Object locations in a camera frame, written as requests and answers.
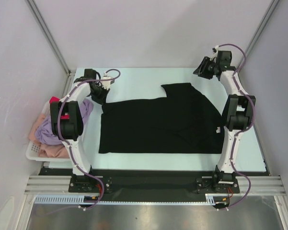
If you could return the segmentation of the black t shirt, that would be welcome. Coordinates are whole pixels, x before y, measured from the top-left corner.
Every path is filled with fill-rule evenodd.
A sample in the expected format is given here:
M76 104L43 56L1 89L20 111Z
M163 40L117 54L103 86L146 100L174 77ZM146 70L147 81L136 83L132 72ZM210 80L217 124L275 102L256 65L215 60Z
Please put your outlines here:
M166 97L102 106L100 154L221 154L224 128L212 102L190 83L162 88Z

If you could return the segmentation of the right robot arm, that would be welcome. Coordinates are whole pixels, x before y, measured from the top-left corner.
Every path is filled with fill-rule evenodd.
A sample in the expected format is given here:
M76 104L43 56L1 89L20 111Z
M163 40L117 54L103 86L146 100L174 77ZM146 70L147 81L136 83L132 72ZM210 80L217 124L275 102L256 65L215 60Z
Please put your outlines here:
M204 57L194 74L211 79L217 77L228 95L222 112L224 143L221 157L210 178L196 180L198 193L239 192L236 179L236 159L241 138L254 123L255 96L249 95L239 80L238 71L231 65L232 52L213 48L212 57Z

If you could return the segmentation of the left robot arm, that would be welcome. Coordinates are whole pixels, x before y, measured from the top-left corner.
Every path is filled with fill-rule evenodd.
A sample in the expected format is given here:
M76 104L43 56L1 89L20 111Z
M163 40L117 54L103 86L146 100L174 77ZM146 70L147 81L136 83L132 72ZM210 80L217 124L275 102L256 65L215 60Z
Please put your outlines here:
M115 78L109 76L111 69L101 76L94 69L85 69L84 76L77 78L74 86L62 99L50 103L50 119L52 133L58 137L66 148L72 163L72 176L69 185L71 193L91 192L94 188L104 192L104 184L100 178L91 175L91 164L86 159L82 145L84 131L80 105L89 96L102 103Z

